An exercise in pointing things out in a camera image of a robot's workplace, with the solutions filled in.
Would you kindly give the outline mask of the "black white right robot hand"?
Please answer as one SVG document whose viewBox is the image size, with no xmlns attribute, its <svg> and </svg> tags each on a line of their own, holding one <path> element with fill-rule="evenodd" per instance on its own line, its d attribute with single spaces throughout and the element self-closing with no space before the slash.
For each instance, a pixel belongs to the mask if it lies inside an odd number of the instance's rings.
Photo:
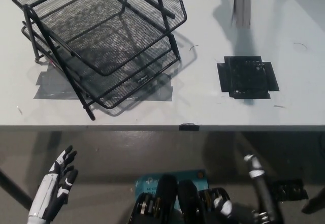
<svg viewBox="0 0 325 224">
<path fill-rule="evenodd" d="M 266 172 L 257 156 L 248 154 L 244 156 L 244 161 L 248 165 L 249 176 L 257 194 L 259 210 L 230 200 L 216 198 L 213 201 L 215 212 L 238 223 L 284 223 L 280 208 L 268 185 Z"/>
</svg>

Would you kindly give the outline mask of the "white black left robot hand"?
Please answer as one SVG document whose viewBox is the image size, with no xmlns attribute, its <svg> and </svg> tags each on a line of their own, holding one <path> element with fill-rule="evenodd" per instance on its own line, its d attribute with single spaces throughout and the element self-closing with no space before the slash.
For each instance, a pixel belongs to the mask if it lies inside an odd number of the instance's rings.
<svg viewBox="0 0 325 224">
<path fill-rule="evenodd" d="M 69 194 L 78 176 L 70 164 L 77 151 L 70 145 L 54 161 L 43 177 L 28 213 L 28 224 L 51 223 L 68 202 Z"/>
</svg>

